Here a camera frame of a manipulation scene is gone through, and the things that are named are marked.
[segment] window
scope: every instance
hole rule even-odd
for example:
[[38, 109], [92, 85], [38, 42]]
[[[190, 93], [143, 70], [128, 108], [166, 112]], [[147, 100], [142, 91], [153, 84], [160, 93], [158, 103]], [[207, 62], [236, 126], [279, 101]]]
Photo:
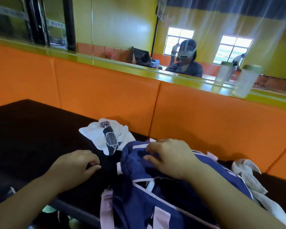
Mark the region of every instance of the window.
[[215, 55], [214, 64], [221, 64], [222, 61], [232, 62], [236, 56], [247, 53], [253, 39], [240, 38], [224, 35]]
[[168, 27], [165, 47], [164, 47], [164, 55], [171, 55], [173, 46], [177, 43], [183, 42], [187, 39], [192, 39], [194, 35], [194, 30], [186, 30], [174, 27]]

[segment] window frame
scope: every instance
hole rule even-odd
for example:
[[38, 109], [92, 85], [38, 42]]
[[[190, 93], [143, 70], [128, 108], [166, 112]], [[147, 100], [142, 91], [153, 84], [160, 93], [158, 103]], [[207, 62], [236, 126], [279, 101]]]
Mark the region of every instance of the window frame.
[[184, 38], [184, 37], [180, 37], [180, 35], [179, 35], [179, 36], [169, 35], [169, 34], [168, 34], [168, 30], [169, 30], [170, 28], [175, 28], [175, 29], [180, 29], [180, 30], [190, 30], [190, 29], [184, 29], [184, 28], [178, 28], [178, 27], [172, 27], [172, 26], [169, 26], [169, 27], [167, 28], [166, 40], [165, 40], [165, 44], [164, 44], [164, 48], [163, 48], [163, 55], [166, 55], [166, 56], [171, 56], [171, 54], [168, 55], [168, 54], [165, 54], [165, 53], [164, 53], [164, 52], [165, 52], [165, 48], [166, 48], [167, 39], [168, 39], [169, 36], [170, 36], [170, 37], [178, 38], [178, 42], [179, 42], [180, 38], [183, 38], [183, 39], [193, 39], [194, 34], [195, 34], [195, 30], [191, 30], [191, 31], [193, 31], [193, 37], [192, 37], [192, 38]]
[[[220, 43], [221, 40], [222, 40], [222, 38], [223, 38], [223, 36], [234, 37], [234, 38], [236, 38], [236, 39], [238, 39], [238, 38], [250, 39], [250, 40], [252, 40], [252, 41], [251, 41], [249, 47], [236, 46], [236, 45], [235, 45], [236, 40], [235, 40], [234, 45], [229, 45], [229, 44], [225, 44], [225, 43]], [[219, 50], [220, 45], [225, 45], [225, 46], [231, 46], [231, 47], [233, 47], [232, 50], [231, 50], [231, 52], [230, 52], [230, 54], [229, 54], [229, 57], [228, 57], [228, 59], [227, 59], [227, 61], [229, 61], [229, 59], [230, 59], [230, 57], [231, 57], [231, 54], [232, 54], [232, 52], [233, 52], [234, 47], [239, 47], [239, 48], [247, 49], [246, 53], [248, 53], [248, 50], [250, 49], [250, 47], [251, 47], [251, 45], [252, 45], [252, 43], [253, 43], [253, 41], [254, 41], [253, 38], [239, 37], [239, 36], [227, 35], [227, 34], [223, 34], [223, 35], [221, 36], [221, 40], [220, 40], [220, 42], [219, 42], [219, 45], [218, 45], [218, 47], [217, 47], [217, 51], [216, 51], [215, 56], [214, 56], [214, 59], [213, 59], [213, 64], [214, 64], [214, 65], [218, 65], [218, 66], [220, 66], [220, 64], [214, 63], [214, 60], [215, 60], [215, 57], [216, 57], [216, 55], [217, 55], [217, 52], [218, 52], [218, 50]]]

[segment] hand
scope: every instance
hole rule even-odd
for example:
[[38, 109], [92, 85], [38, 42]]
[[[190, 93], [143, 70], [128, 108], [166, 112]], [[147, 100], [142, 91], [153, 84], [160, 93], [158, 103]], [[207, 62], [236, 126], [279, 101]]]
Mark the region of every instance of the hand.
[[158, 153], [160, 160], [152, 155], [144, 156], [162, 173], [176, 179], [187, 180], [193, 168], [202, 163], [184, 141], [165, 139], [150, 143], [146, 151]]
[[[92, 167], [86, 170], [88, 163]], [[97, 155], [90, 150], [76, 150], [60, 156], [42, 177], [61, 193], [87, 181], [101, 168], [99, 163]]]

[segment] person's left hand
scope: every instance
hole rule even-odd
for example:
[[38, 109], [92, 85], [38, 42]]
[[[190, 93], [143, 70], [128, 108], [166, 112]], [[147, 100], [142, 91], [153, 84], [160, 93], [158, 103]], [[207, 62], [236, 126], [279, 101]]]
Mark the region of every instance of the person's left hand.
[[[86, 170], [89, 163], [92, 167]], [[61, 193], [87, 181], [101, 168], [99, 163], [98, 156], [90, 150], [76, 150], [60, 156], [42, 177]]]

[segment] white towel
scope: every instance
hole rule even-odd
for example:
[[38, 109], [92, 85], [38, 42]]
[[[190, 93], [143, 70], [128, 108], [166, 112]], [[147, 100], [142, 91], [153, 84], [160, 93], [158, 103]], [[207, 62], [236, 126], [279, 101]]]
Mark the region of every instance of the white towel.
[[260, 201], [266, 210], [286, 225], [286, 213], [279, 204], [269, 199], [265, 194], [268, 192], [260, 182], [253, 176], [252, 171], [261, 173], [259, 168], [250, 160], [240, 159], [232, 164], [232, 171], [240, 175], [252, 195]]
[[105, 155], [110, 156], [116, 150], [122, 151], [128, 142], [135, 141], [128, 126], [103, 118], [98, 122], [92, 122], [87, 127], [80, 128], [79, 131], [90, 139], [97, 149], [103, 150]]

